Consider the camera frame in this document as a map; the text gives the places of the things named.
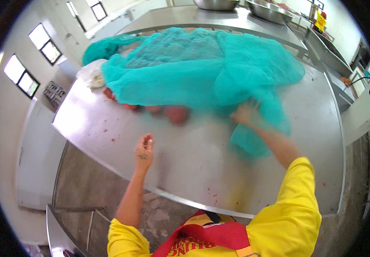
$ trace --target stainless steel table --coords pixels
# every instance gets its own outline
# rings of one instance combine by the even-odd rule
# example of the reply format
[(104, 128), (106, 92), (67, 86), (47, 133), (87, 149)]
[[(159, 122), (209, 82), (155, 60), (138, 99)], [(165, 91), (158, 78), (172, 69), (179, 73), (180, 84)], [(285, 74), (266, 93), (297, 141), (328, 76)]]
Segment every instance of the stainless steel table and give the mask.
[(170, 27), (208, 27), (239, 31), (274, 39), (281, 44), (298, 49), (300, 55), (308, 51), (288, 26), (252, 16), (249, 10), (242, 7), (236, 8), (234, 12), (202, 10), (195, 5), (154, 9), (131, 22), (118, 34), (134, 34)]
[[(324, 73), (304, 64), (297, 84), (282, 86), (292, 140), (316, 170), (316, 197), (322, 215), (335, 214), (344, 176), (339, 111)], [(229, 150), (234, 130), (228, 118), (192, 115), (183, 127), (149, 112), (127, 110), (76, 80), (56, 113), (53, 126), (72, 144), (118, 175), (130, 179), (133, 148), (152, 133), (154, 162), (146, 188), (174, 201), (217, 213), (252, 218), (275, 203), (285, 170), (275, 157), (255, 163)]]

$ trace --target white plastic bag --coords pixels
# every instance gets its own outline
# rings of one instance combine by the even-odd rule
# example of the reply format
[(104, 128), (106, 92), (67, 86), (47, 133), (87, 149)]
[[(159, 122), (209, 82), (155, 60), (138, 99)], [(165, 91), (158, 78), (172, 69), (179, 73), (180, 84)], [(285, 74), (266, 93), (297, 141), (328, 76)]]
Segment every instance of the white plastic bag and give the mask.
[(106, 59), (98, 59), (85, 65), (79, 70), (76, 77), (83, 80), (89, 88), (100, 88), (104, 86), (105, 81), (102, 75), (101, 65), (106, 61)]

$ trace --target person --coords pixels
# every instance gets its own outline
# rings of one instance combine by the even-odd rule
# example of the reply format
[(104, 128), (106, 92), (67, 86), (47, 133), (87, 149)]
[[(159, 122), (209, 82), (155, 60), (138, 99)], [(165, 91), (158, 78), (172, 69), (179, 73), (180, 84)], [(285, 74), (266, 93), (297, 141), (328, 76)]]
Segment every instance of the person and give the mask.
[(315, 24), (313, 25), (312, 29), (319, 34), (323, 34), (326, 25), (326, 13), (321, 11), (321, 13), (317, 12), (318, 18), (316, 19)]
[(143, 182), (152, 164), (154, 141), (142, 136), (135, 147), (135, 172), (108, 232), (109, 257), (134, 256), (310, 256), (321, 225), (314, 169), (297, 147), (268, 125), (259, 106), (244, 103), (231, 115), (262, 137), (287, 170), (276, 203), (263, 208), (247, 226), (226, 215), (198, 211), (152, 254), (138, 231)]

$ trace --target metal bowl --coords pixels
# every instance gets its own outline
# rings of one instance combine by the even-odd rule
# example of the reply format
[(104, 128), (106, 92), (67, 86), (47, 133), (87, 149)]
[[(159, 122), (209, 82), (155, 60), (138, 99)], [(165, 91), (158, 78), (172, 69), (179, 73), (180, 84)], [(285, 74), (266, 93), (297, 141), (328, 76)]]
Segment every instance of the metal bowl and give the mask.
[(245, 0), (245, 5), (252, 14), (278, 24), (286, 24), (295, 17), (282, 7), (262, 0)]
[(239, 0), (193, 0), (193, 3), (205, 10), (233, 11)]

